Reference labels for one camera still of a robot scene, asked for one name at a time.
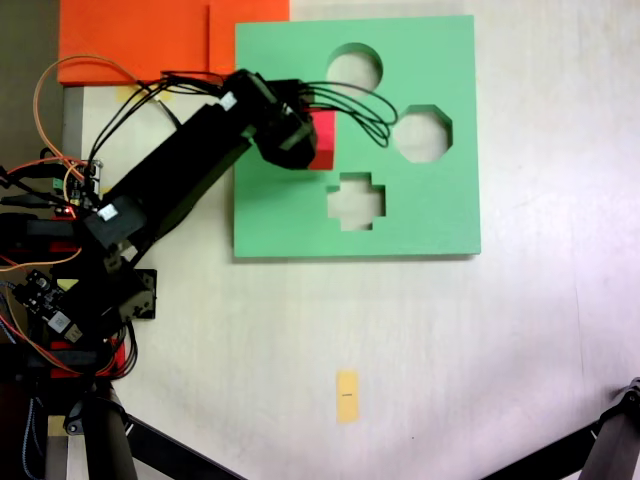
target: orange board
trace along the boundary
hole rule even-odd
[[[288,20],[289,0],[211,0],[209,69],[221,74],[236,69],[236,23]]]
[[[78,53],[109,57],[145,81],[162,70],[235,67],[235,25],[287,21],[289,0],[60,0],[60,58]],[[60,66],[63,85],[129,83],[92,60]]]
[[[161,70],[207,70],[210,0],[60,0],[60,58],[78,53],[109,57],[142,80]],[[128,83],[93,61],[60,66],[64,85]]]

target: red component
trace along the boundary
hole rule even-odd
[[[74,348],[74,345],[61,340],[55,340],[51,342],[51,346],[50,346],[50,350],[52,351],[53,350],[72,350],[73,348]],[[123,343],[118,349],[118,351],[116,352],[115,361],[111,366],[111,368],[109,369],[109,371],[101,373],[99,374],[99,376],[107,376],[113,372],[116,372],[118,369],[120,369],[124,365],[125,360],[126,360],[126,352],[125,352],[125,346]],[[77,375],[71,372],[62,370],[61,368],[54,368],[51,370],[51,378],[75,378],[76,376]]]
[[[309,170],[333,170],[336,152],[336,112],[312,112],[318,134],[316,157]]]

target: black wire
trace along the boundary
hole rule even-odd
[[[382,148],[386,148],[389,146],[389,140],[391,138],[391,131],[388,132],[384,132],[382,130],[380,130],[379,126],[377,125],[371,125],[368,124],[366,122],[364,122],[363,120],[361,120],[357,115],[353,115],[353,112],[348,111],[348,110],[344,110],[342,108],[336,107],[334,105],[328,104],[328,103],[314,103],[311,105],[311,107],[313,107],[314,110],[321,110],[321,111],[333,111],[333,112],[340,112],[340,113],[345,113],[347,115],[349,115],[351,118],[353,118],[353,120],[355,120],[360,127],[365,131],[365,133],[380,147]]]
[[[55,195],[51,195],[50,193],[45,193],[45,192],[38,192],[37,190],[34,190],[33,188],[31,188],[29,185],[25,185],[24,183],[22,183],[20,180],[17,180],[15,178],[13,178],[12,175],[8,175],[5,177],[9,182],[11,182],[13,185],[15,185],[16,187],[24,190],[25,192],[28,192],[36,197],[38,197],[41,200],[45,200],[47,202],[54,202],[57,203],[63,207],[71,207],[71,208],[79,208],[82,209],[82,207],[77,206],[77,205],[73,205],[72,203],[68,203],[66,202],[64,199],[56,197]]]
[[[382,95],[373,92],[367,88],[363,88],[363,87],[359,87],[358,85],[352,85],[350,83],[343,83],[343,82],[331,82],[331,81],[317,81],[317,82],[309,82],[306,85],[309,85],[311,87],[313,87],[314,85],[330,85],[330,86],[334,86],[334,87],[347,87],[347,88],[353,88],[354,90],[358,90],[360,92],[366,93],[368,95],[371,95],[372,97],[377,98],[378,100],[380,100],[381,102],[383,102],[385,105],[387,105],[389,107],[389,109],[393,112],[393,120],[391,120],[391,122],[389,122],[389,125],[395,125],[398,122],[398,110],[396,110],[396,107],[393,106],[393,104],[387,100],[386,98],[384,98]],[[336,95],[339,95],[341,97],[346,97],[349,99],[354,100],[355,102],[359,103],[360,105],[362,105],[363,107],[365,106],[363,103],[359,102],[358,100],[356,100],[355,98],[353,98],[350,95],[346,95],[344,93],[338,92],[336,90],[331,90],[331,92],[333,92]]]
[[[318,96],[320,98],[325,98],[327,100],[333,101],[338,105],[333,105],[330,103],[322,103],[322,102],[314,102],[309,106],[311,108],[319,107],[321,110],[333,110],[342,113],[346,113],[351,118],[353,118],[360,127],[367,133],[367,135],[380,147],[386,148],[389,146],[390,138],[391,138],[391,128],[389,127],[390,122],[384,121],[378,114],[372,111],[373,117],[369,117],[367,115],[358,112],[354,107],[348,105],[347,103],[335,99],[330,95],[326,95],[323,92],[315,92],[314,96]]]
[[[383,102],[385,106],[391,110],[393,118],[391,120],[385,120],[376,111],[358,99],[334,89],[325,88],[324,85],[347,87],[365,92]],[[313,95],[314,101],[308,104],[309,109],[345,113],[353,118],[377,145],[383,148],[389,146],[391,126],[397,123],[399,116],[393,104],[381,95],[366,88],[359,87],[358,85],[330,81],[304,83],[301,85],[299,93],[301,96],[305,94]],[[324,101],[316,102],[315,98]]]
[[[102,146],[105,144],[105,142],[107,140],[109,140],[109,138],[118,130],[118,128],[120,128],[122,126],[122,124],[124,124],[124,122],[126,122],[129,118],[131,118],[131,116],[137,112],[145,103],[147,103],[149,100],[151,100],[153,97],[155,97],[156,95],[160,94],[163,90],[165,89],[165,87],[163,85],[155,88],[154,90],[152,90],[151,93],[147,93],[144,97],[142,97],[140,100],[138,100],[138,102],[133,105],[133,107],[131,107],[131,109],[126,112],[121,118],[120,120],[118,120],[113,127],[111,128],[111,130],[106,133],[104,135],[104,137],[100,140],[94,143],[94,147],[92,148],[92,152],[89,156],[89,161],[91,162],[93,160],[93,158],[95,158],[95,155],[98,153],[98,150],[100,150],[100,148],[102,148]],[[131,97],[129,97],[129,99],[133,99],[135,98],[136,95],[132,95]],[[109,123],[112,123],[112,121],[117,118],[117,114],[114,116],[114,118],[111,119],[111,121]]]
[[[104,126],[104,128],[102,129],[102,131],[100,131],[100,133],[98,134],[98,136],[96,137],[96,140],[93,142],[93,146],[91,147],[91,151],[89,152],[89,160],[93,160],[93,158],[95,157],[97,151],[96,151],[96,145],[97,143],[100,141],[100,138],[104,135],[104,133],[109,129],[109,127],[113,124],[113,122],[116,121],[116,119],[120,116],[120,114],[124,111],[125,108],[127,108],[127,105],[129,105],[129,103],[131,103],[131,100],[133,100],[134,98],[136,98],[136,96],[142,91],[142,88],[139,88],[138,90],[136,90],[134,93],[131,94],[131,96],[129,98],[127,98],[127,100],[122,104],[122,106],[118,109],[118,111],[116,112],[116,114],[111,117],[111,120],[109,120],[109,122]]]

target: small yellow label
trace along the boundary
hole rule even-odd
[[[78,280],[74,280],[71,278],[59,278],[58,279],[58,286],[63,289],[65,292],[67,290],[69,290],[71,287],[73,287],[76,283],[78,283]]]
[[[358,372],[343,370],[336,376],[338,423],[358,420]]]
[[[136,90],[138,90],[140,87],[138,87],[138,85],[124,85],[124,86],[120,86],[120,87],[116,87],[116,100],[118,101],[118,103],[124,103],[126,102],[129,97],[131,95],[133,95],[133,92],[135,92]],[[135,96],[134,99],[131,100],[131,102],[129,102],[130,105],[134,105],[138,100],[140,100],[142,97],[144,97],[144,92],[140,92],[138,93],[138,95]],[[163,102],[167,102],[169,101],[169,99],[171,99],[171,92],[160,92],[158,95],[156,95],[153,98],[157,98],[158,100],[162,100]]]

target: tripod leg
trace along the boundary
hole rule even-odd
[[[597,422],[532,453],[528,457],[485,477],[483,480],[535,478],[562,480],[583,467],[591,447]]]
[[[94,400],[82,418],[91,480],[138,480],[120,412]]]
[[[639,453],[637,421],[621,412],[602,425],[580,480],[631,480]]]

